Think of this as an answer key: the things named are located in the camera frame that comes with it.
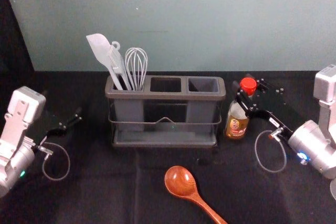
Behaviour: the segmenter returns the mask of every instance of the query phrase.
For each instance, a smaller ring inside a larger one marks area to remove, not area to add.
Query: whisk
[[[148,57],[146,52],[139,47],[131,47],[125,54],[126,72],[133,90],[141,90],[145,82]]]

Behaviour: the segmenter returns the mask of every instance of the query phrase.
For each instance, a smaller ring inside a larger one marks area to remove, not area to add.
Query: gray utensil holder
[[[105,87],[115,146],[210,147],[225,99],[219,77],[146,76],[140,91]]]

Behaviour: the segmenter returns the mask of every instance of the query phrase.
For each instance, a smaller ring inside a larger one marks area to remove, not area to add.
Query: brown liquid
[[[230,115],[227,119],[227,125],[225,129],[225,135],[231,139],[240,139],[245,135],[248,124],[248,118],[237,119]]]

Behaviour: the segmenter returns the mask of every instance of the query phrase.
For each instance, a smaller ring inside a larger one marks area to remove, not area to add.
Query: spoon handle
[[[201,197],[199,194],[193,194],[190,197],[190,200],[198,204],[201,208],[203,208],[207,214],[214,220],[217,224],[227,224],[227,222],[219,216]]]

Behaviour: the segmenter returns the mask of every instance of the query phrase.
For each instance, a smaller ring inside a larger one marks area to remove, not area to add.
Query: white kitchen utensil
[[[110,46],[109,57],[111,59],[113,71],[118,75],[120,74],[124,83],[126,85],[127,90],[132,90],[130,83],[128,82],[126,70],[125,70],[125,63],[123,61],[122,56],[119,53],[120,44],[117,41],[113,41],[112,45]]]
[[[125,54],[126,72],[133,90],[141,90],[147,72],[148,57],[139,47],[131,47]]]
[[[90,47],[96,59],[109,70],[112,80],[117,89],[122,90],[122,86],[119,82],[119,79],[112,69],[111,60],[109,57],[110,52],[109,41],[103,34],[91,34],[86,36],[86,38],[90,44]]]

